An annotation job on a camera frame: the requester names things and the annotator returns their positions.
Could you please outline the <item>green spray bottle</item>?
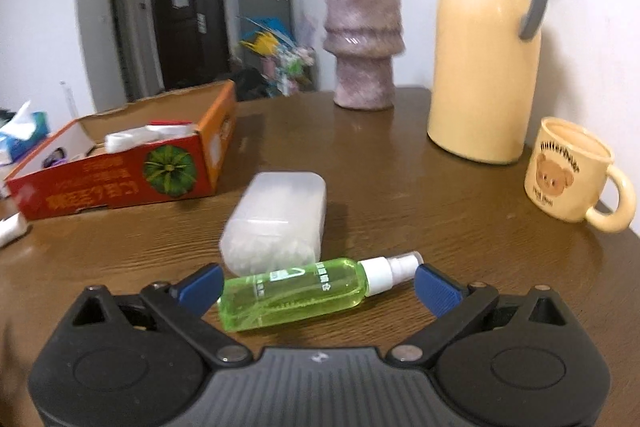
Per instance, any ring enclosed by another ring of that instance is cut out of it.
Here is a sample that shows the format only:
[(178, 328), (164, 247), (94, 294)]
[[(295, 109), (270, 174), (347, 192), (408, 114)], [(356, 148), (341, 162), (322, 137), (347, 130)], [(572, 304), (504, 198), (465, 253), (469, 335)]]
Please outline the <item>green spray bottle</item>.
[(411, 251), (237, 277), (224, 282), (218, 300), (221, 325), (228, 332), (243, 332), (352, 309), (368, 297), (411, 281), (422, 263), (422, 256)]

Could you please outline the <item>white cotton swab box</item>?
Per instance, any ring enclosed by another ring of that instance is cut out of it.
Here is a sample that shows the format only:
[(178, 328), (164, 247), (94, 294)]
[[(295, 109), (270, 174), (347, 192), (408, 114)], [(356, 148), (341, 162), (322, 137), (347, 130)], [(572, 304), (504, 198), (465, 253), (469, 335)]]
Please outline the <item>white cotton swab box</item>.
[(321, 258), (326, 181), (317, 173), (256, 174), (224, 226), (219, 249), (237, 277), (311, 265)]

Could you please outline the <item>orange cardboard box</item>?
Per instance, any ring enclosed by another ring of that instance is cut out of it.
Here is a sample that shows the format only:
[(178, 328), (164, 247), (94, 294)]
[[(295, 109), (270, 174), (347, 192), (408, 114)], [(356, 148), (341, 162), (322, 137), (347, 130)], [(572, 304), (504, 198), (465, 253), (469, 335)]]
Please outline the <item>orange cardboard box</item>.
[[(150, 127), (151, 120), (191, 126)], [(29, 220), (213, 195), (236, 121), (231, 80), (71, 121), (6, 178)]]

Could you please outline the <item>red lint brush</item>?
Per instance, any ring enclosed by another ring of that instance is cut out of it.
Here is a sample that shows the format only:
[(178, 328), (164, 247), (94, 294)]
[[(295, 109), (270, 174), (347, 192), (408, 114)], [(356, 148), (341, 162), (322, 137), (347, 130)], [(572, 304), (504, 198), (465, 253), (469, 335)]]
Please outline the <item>red lint brush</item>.
[(146, 124), (150, 127), (178, 127), (178, 126), (191, 126), (193, 122), (187, 120), (169, 120), (169, 119), (155, 119), (151, 120), (149, 124)]

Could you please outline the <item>yellow bear mug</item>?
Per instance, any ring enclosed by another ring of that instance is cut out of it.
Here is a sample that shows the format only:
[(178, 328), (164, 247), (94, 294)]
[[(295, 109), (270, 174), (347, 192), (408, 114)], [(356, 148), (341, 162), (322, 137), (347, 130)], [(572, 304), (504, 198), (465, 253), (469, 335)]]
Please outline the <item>yellow bear mug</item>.
[[(617, 188), (618, 203), (603, 213), (597, 203), (608, 181)], [(586, 221), (604, 233), (628, 229), (636, 214), (636, 190), (614, 165), (612, 150), (586, 128), (561, 118), (541, 119), (524, 188), (547, 215), (570, 223)]]

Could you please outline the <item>blue tissue pack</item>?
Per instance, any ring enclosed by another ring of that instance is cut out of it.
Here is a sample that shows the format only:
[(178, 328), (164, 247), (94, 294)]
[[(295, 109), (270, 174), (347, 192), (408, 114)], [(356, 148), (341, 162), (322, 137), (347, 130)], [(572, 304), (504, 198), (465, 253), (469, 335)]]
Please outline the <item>blue tissue pack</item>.
[(48, 135), (47, 115), (34, 112), (32, 102), (25, 102), (13, 118), (1, 127), (1, 165), (19, 161)]

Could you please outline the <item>dark brown entrance door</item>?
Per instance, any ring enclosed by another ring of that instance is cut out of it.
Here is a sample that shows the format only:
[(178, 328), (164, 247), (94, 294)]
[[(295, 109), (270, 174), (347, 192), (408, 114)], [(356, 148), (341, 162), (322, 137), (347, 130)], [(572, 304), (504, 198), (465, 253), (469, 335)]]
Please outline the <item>dark brown entrance door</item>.
[(230, 72), (224, 0), (152, 0), (160, 71), (167, 91)]

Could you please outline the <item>yellow thermos jug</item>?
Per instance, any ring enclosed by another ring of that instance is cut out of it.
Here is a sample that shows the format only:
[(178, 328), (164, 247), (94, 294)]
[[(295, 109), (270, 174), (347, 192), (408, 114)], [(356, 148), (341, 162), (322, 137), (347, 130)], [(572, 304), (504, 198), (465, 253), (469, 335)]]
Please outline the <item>yellow thermos jug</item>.
[(438, 0), (427, 135), (490, 165), (521, 157), (548, 0)]

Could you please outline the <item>pink textured vase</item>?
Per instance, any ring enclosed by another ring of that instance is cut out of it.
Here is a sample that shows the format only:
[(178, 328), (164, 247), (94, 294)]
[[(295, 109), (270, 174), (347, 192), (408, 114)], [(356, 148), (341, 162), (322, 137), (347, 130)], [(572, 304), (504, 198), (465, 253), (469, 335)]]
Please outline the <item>pink textured vase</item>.
[(400, 0), (326, 0), (323, 49), (335, 56), (334, 103), (394, 106), (393, 57), (405, 51)]

